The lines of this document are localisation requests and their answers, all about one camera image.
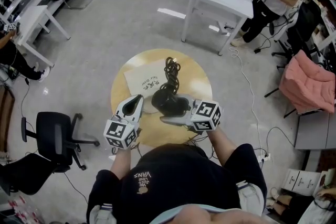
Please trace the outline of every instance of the power strip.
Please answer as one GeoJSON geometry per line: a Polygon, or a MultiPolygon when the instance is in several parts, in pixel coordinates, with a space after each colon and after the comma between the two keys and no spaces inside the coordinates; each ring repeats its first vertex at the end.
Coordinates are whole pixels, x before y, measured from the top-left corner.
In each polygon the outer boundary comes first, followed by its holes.
{"type": "Polygon", "coordinates": [[[260,155],[260,156],[258,156],[258,162],[262,163],[262,162],[263,162],[263,161],[262,161],[263,159],[264,159],[264,162],[265,162],[265,161],[269,161],[269,160],[271,160],[271,154],[268,153],[267,157],[265,157],[264,155],[260,155]]]}

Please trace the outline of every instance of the shoe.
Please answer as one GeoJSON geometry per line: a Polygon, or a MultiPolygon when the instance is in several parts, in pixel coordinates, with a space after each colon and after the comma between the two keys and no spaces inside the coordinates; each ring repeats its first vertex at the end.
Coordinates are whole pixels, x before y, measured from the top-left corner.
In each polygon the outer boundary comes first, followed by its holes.
{"type": "Polygon", "coordinates": [[[49,75],[50,67],[47,67],[45,70],[41,71],[41,78],[38,80],[39,82],[44,81],[44,79],[49,75]]]}
{"type": "Polygon", "coordinates": [[[278,197],[279,197],[279,193],[278,193],[277,189],[276,189],[276,188],[272,188],[270,192],[271,192],[271,196],[272,196],[272,198],[273,198],[275,201],[277,201],[277,200],[278,200],[278,197]]]}
{"type": "Polygon", "coordinates": [[[266,199],[266,208],[272,208],[275,201],[272,199],[266,199]]]}
{"type": "Polygon", "coordinates": [[[38,62],[36,62],[35,63],[35,66],[33,67],[33,70],[35,71],[35,72],[37,72],[38,71],[38,68],[39,68],[39,63],[38,62]]]}
{"type": "Polygon", "coordinates": [[[243,37],[238,37],[238,38],[235,38],[231,41],[231,45],[234,46],[234,47],[240,47],[242,45],[245,45],[246,42],[244,41],[243,37]]]}
{"type": "Polygon", "coordinates": [[[243,31],[243,30],[239,30],[238,31],[238,34],[242,37],[244,34],[246,34],[247,33],[247,31],[245,32],[245,31],[243,31]]]}

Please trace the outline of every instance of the pink cushion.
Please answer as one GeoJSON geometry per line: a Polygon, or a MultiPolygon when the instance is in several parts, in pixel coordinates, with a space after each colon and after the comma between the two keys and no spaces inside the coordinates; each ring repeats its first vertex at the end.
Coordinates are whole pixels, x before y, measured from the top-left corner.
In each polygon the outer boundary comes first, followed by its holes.
{"type": "Polygon", "coordinates": [[[312,62],[303,50],[286,66],[279,89],[298,113],[315,109],[335,111],[335,74],[312,62]]]}

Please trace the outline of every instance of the coiled black cable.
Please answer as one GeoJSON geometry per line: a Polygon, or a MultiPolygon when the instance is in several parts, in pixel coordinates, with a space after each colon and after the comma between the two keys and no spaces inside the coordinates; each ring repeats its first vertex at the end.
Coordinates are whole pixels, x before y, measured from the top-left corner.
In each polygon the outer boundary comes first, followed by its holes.
{"type": "Polygon", "coordinates": [[[180,87],[180,82],[177,78],[181,65],[174,61],[172,57],[166,59],[166,67],[164,72],[166,73],[167,82],[162,84],[160,90],[170,88],[173,90],[173,94],[177,94],[180,87]]]}

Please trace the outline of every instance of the light blue collar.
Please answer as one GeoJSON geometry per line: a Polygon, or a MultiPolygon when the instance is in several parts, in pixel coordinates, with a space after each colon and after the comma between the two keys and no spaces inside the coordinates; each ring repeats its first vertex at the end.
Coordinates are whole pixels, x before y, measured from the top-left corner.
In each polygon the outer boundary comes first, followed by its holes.
{"type": "MultiPolygon", "coordinates": [[[[181,205],[181,206],[177,206],[173,209],[169,209],[161,214],[159,214],[156,218],[154,218],[154,220],[151,221],[150,224],[163,224],[167,221],[172,220],[182,209],[183,207],[185,207],[186,205],[181,205]]],[[[230,210],[241,210],[240,208],[232,208],[232,209],[220,209],[211,205],[197,205],[209,212],[212,213],[222,213],[222,212],[226,212],[226,211],[230,211],[230,210]]]]}

